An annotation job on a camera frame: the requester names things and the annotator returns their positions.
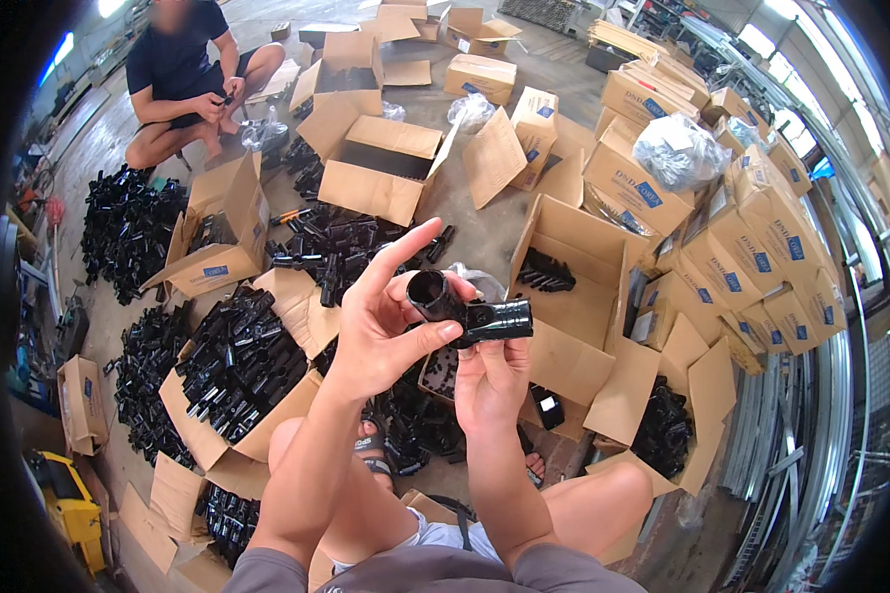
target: yellow machine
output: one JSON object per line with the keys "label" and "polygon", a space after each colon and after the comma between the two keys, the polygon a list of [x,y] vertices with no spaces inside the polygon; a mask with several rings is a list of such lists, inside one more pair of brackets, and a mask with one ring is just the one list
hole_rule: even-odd
{"label": "yellow machine", "polygon": [[86,489],[72,459],[36,451],[27,456],[26,462],[43,493],[46,515],[74,550],[79,546],[89,574],[95,576],[105,568],[101,508]]}

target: gray shorts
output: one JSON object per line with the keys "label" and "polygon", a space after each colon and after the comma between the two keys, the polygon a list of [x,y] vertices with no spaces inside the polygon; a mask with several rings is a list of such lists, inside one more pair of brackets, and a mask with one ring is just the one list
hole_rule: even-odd
{"label": "gray shorts", "polygon": [[[457,525],[448,525],[447,523],[429,523],[425,515],[418,512],[412,507],[406,507],[418,519],[418,530],[415,534],[406,539],[404,542],[396,546],[396,548],[406,548],[409,546],[447,546],[448,548],[457,548],[462,550],[464,540],[461,538],[461,529]],[[498,558],[494,546],[488,540],[485,528],[480,523],[473,523],[468,526],[468,539],[472,543],[472,551],[479,556],[502,563]],[[334,574],[341,574],[349,570],[356,564],[347,564],[333,561],[336,567]]]}

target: black shorts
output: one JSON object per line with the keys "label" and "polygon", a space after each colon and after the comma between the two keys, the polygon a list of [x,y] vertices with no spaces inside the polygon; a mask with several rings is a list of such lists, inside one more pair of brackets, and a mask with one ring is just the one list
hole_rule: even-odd
{"label": "black shorts", "polygon": [[[243,78],[245,72],[248,71],[248,63],[250,62],[250,58],[254,55],[254,52],[257,49],[252,49],[251,51],[246,51],[241,54],[240,60],[237,62],[237,71],[236,75]],[[200,97],[205,93],[217,93],[221,97],[224,97],[224,73],[221,71],[221,63],[220,61],[214,62],[212,67],[202,74],[198,80],[194,81],[194,84],[186,88],[185,90],[179,92],[177,95],[171,98],[171,101],[184,101],[186,99],[193,99],[195,97]],[[201,124],[204,121],[197,113],[186,113],[183,116],[178,116],[177,118],[170,121],[171,126],[170,130],[177,130],[179,128],[187,128],[192,125]],[[152,124],[143,124],[139,126],[138,130],[142,128],[152,125]]]}

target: hand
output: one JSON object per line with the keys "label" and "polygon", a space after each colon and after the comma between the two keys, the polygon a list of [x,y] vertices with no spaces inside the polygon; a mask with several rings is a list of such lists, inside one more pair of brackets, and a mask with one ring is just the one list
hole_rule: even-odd
{"label": "hand", "polygon": [[[433,218],[379,252],[343,297],[340,341],[324,380],[340,381],[342,392],[366,399],[386,391],[416,361],[462,334],[458,322],[427,323],[403,334],[422,315],[405,298],[415,271],[396,276],[396,269],[439,235],[442,222]],[[449,282],[465,301],[475,287],[453,272]]]}
{"label": "hand", "polygon": [[480,341],[458,351],[454,411],[465,433],[515,430],[528,392],[531,356],[524,338]]}
{"label": "hand", "polygon": [[191,100],[191,106],[194,107],[195,113],[211,124],[216,124],[224,114],[224,99],[216,93],[198,95]]}
{"label": "hand", "polygon": [[240,99],[244,93],[245,82],[240,76],[231,76],[224,82],[224,92],[234,99]]}

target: black pipe joint fitting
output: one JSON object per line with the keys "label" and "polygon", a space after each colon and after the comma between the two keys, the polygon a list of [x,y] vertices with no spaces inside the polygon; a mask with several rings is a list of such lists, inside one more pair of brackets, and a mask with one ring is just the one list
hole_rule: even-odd
{"label": "black pipe joint fitting", "polygon": [[424,269],[413,276],[406,298],[430,322],[457,321],[465,333],[449,345],[459,350],[489,339],[534,336],[531,299],[505,302],[465,303],[437,269]]}

